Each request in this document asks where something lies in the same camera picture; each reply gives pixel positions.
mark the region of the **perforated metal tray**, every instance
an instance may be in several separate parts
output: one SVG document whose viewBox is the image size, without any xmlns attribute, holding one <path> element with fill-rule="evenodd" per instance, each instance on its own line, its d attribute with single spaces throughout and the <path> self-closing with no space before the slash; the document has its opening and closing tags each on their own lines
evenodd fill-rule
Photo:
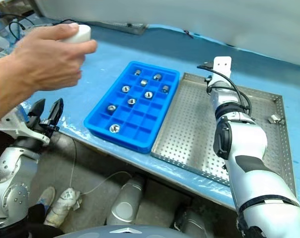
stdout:
<svg viewBox="0 0 300 238">
<path fill-rule="evenodd" d="M 289 138 L 281 95 L 238 87 L 251 100 L 253 113 L 267 134 L 267 167 L 278 173 L 295 194 Z M 281 123 L 268 118 L 278 114 Z M 185 170 L 229 186 L 223 160 L 213 151 L 216 121 L 204 77 L 185 73 L 152 147 L 151 154 Z"/>
</svg>

